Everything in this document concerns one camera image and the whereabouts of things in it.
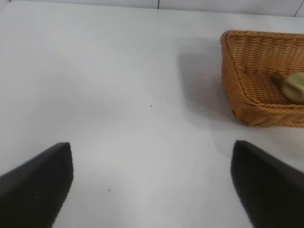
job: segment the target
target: food item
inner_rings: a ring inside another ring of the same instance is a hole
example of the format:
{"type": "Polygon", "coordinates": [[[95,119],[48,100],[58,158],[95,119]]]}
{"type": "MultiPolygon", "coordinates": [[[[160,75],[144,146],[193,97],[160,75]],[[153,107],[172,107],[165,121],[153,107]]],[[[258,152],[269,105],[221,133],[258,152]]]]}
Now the food item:
{"type": "Polygon", "coordinates": [[[304,72],[295,72],[283,79],[282,93],[294,103],[304,103],[304,72]]]}

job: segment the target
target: white wall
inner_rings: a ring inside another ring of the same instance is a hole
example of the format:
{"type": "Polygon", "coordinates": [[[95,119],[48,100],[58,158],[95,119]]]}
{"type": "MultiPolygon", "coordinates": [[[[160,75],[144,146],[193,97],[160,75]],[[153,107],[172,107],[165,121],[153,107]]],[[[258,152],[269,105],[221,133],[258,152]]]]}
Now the white wall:
{"type": "Polygon", "coordinates": [[[29,0],[29,1],[62,2],[62,3],[77,3],[77,4],[105,5],[105,6],[127,6],[127,7],[155,8],[155,9],[157,8],[157,3],[158,3],[157,0],[29,0]]]}
{"type": "Polygon", "coordinates": [[[293,17],[303,0],[161,0],[160,9],[249,13],[293,17]]]}
{"type": "MultiPolygon", "coordinates": [[[[32,0],[157,8],[158,0],[32,0]]],[[[0,0],[0,11],[8,0],[0,0]]],[[[304,0],[160,0],[160,9],[304,17],[304,0]]]]}
{"type": "Polygon", "coordinates": [[[304,18],[304,4],[301,5],[298,13],[296,14],[296,17],[304,18]]]}

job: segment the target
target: woven basket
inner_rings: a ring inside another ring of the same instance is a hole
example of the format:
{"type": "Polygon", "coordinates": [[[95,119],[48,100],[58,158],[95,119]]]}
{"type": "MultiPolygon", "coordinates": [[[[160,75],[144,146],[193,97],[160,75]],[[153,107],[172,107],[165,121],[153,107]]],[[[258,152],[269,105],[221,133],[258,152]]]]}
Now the woven basket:
{"type": "Polygon", "coordinates": [[[304,34],[231,30],[221,37],[222,76],[234,116],[249,126],[304,127],[272,76],[304,71],[304,34]]]}

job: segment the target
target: white table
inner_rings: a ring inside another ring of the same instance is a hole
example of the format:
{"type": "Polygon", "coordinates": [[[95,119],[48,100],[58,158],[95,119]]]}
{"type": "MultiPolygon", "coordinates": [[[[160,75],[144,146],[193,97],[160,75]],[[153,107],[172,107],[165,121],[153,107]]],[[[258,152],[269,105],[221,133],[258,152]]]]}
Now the white table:
{"type": "Polygon", "coordinates": [[[304,130],[236,123],[220,76],[229,29],[304,32],[304,19],[8,4],[0,173],[68,141],[75,179],[54,228],[250,228],[235,140],[304,170],[304,130]]]}

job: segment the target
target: basket rim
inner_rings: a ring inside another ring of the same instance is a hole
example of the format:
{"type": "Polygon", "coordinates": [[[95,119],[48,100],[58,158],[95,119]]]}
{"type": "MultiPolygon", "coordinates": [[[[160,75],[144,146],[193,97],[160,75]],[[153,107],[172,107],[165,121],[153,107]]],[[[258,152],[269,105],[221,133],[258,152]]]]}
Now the basket rim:
{"type": "Polygon", "coordinates": [[[237,75],[238,81],[241,84],[243,96],[245,96],[246,99],[252,103],[252,104],[250,104],[251,106],[253,106],[255,108],[262,107],[262,108],[268,109],[268,110],[284,109],[285,111],[287,111],[287,110],[292,109],[293,110],[292,114],[294,114],[294,115],[302,114],[304,111],[304,104],[289,104],[289,105],[288,104],[267,104],[267,103],[262,103],[259,100],[255,99],[247,94],[246,89],[243,84],[243,80],[240,77],[239,69],[236,66],[234,56],[230,50],[230,43],[228,40],[232,37],[267,37],[267,38],[271,37],[271,38],[286,39],[286,40],[291,40],[291,39],[304,40],[304,34],[302,34],[302,33],[280,33],[280,32],[268,32],[268,31],[251,31],[251,30],[235,30],[234,29],[234,30],[228,30],[228,31],[224,32],[220,38],[222,45],[226,46],[226,48],[228,49],[229,58],[232,59],[234,68],[236,70],[236,75],[237,75]]]}

